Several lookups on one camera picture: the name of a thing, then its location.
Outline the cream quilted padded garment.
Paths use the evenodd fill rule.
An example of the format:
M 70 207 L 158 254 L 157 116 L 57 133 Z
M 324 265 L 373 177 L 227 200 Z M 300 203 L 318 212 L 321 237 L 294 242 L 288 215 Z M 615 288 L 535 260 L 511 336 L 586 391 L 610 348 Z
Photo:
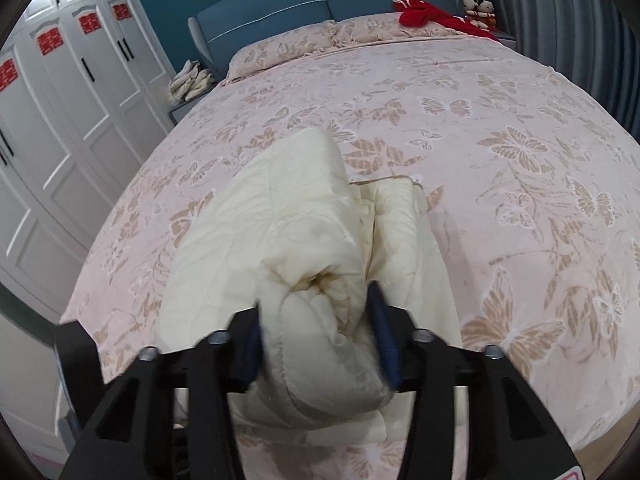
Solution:
M 371 282 L 460 344 L 423 188 L 407 177 L 352 182 L 332 136 L 308 128 L 255 157 L 198 215 L 172 260 L 154 342 L 190 348 L 258 307 L 265 365 L 230 399 L 242 428 L 296 445 L 399 441 L 413 397 L 390 390 L 378 367 Z

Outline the beige folded clothes pile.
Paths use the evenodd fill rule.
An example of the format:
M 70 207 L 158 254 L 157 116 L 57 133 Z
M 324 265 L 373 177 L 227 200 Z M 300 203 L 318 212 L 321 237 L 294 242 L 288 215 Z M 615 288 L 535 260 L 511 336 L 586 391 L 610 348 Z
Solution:
M 203 68 L 198 61 L 187 60 L 168 86 L 169 104 L 177 106 L 191 101 L 213 88 L 215 82 L 208 68 Z

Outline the pink floral bed cover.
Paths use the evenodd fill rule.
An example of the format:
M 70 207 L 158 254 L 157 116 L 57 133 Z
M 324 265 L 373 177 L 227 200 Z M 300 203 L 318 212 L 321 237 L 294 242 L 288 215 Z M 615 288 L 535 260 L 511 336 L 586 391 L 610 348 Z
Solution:
M 639 147 L 588 93 L 494 40 L 397 38 L 354 18 L 335 50 L 210 92 L 112 209 L 64 312 L 104 373 L 153 337 L 169 267 L 203 208 L 274 141 L 331 133 L 354 180 L 424 189 L 463 341 L 505 348 L 573 448 L 639 404 Z

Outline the dark blue nightstand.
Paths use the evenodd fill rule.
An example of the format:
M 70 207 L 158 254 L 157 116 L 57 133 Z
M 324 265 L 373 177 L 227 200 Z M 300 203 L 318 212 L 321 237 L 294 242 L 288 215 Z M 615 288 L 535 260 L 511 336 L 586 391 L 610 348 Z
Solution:
M 180 103 L 179 105 L 174 106 L 169 111 L 169 118 L 171 122 L 176 126 L 179 122 L 186 117 L 187 114 L 193 110 L 194 106 L 197 106 L 202 99 L 206 98 L 209 95 L 209 91 L 202 93 L 200 96 L 196 96 L 193 99 L 187 100 L 186 102 Z

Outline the white wardrobe with red decals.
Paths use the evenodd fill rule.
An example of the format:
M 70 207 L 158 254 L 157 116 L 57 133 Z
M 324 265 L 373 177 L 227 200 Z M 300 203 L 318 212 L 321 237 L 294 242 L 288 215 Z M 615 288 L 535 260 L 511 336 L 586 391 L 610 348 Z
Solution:
M 43 318 L 168 135 L 173 73 L 140 0 L 30 0 L 4 40 L 1 281 Z

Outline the pink floral pillow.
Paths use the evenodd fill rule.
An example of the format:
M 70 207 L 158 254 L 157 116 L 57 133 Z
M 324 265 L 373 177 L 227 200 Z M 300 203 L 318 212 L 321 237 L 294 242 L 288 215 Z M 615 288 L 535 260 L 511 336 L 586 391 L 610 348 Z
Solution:
M 339 22 L 326 20 L 242 47 L 229 62 L 226 81 L 240 80 L 304 56 L 326 54 L 360 44 L 460 35 L 461 32 L 434 22 L 419 28 L 407 27 L 401 25 L 398 15 L 393 13 L 356 16 Z

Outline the small doll figurines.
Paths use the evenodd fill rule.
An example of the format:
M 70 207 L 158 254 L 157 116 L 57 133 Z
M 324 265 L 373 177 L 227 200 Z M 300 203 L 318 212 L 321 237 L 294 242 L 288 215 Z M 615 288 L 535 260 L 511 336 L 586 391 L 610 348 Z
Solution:
M 494 4 L 490 0 L 462 0 L 465 19 L 472 25 L 496 32 L 497 19 Z

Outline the red plush toy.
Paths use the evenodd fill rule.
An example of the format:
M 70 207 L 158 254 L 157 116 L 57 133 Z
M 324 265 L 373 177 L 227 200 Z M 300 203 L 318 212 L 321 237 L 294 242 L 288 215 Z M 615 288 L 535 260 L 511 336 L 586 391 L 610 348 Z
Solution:
M 392 0 L 393 8 L 399 12 L 399 23 L 410 28 L 423 28 L 430 23 L 464 32 L 470 36 L 491 40 L 498 38 L 487 28 L 478 27 L 469 18 L 452 15 L 424 0 Z

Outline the grey blue curtain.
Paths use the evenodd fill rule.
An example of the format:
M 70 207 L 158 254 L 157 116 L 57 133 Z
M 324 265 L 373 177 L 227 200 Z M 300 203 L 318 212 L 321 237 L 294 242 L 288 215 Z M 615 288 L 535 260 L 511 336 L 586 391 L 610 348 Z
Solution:
M 553 67 L 639 136 L 639 37 L 612 0 L 495 0 L 518 52 Z

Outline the blue upholstered headboard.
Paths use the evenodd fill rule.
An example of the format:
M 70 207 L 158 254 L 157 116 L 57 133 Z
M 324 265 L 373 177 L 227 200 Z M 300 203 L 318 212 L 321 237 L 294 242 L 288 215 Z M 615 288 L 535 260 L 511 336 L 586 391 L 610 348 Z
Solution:
M 425 1 L 461 12 L 461 0 Z M 189 18 L 188 26 L 205 66 L 221 80 L 232 56 L 249 44 L 300 26 L 391 10 L 392 0 L 221 0 Z

